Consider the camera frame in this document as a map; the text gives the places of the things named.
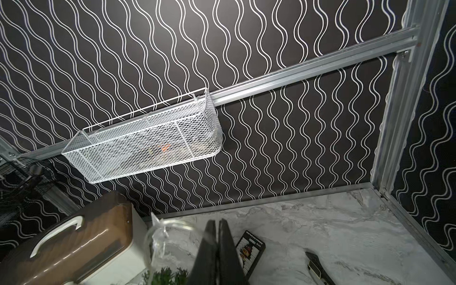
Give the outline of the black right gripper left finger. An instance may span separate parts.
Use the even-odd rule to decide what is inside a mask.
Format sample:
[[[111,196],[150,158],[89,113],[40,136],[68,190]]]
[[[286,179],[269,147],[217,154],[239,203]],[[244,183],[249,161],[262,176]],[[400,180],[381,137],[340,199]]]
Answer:
[[[209,220],[199,246],[194,265],[188,276],[187,285],[216,284],[217,238],[216,222]]]

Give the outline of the small green christmas tree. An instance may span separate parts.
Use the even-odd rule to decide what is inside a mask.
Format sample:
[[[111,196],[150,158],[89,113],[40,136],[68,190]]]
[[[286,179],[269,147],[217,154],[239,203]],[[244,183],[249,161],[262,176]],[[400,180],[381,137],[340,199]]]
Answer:
[[[178,268],[172,271],[169,267],[164,267],[153,274],[146,271],[142,277],[146,285],[186,285],[188,275],[186,269]]]

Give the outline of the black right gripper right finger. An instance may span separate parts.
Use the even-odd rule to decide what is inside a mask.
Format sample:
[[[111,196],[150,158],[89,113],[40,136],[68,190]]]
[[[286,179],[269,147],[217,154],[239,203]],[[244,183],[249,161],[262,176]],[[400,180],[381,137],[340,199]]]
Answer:
[[[220,285],[248,284],[225,219],[221,219],[218,224],[218,277]]]

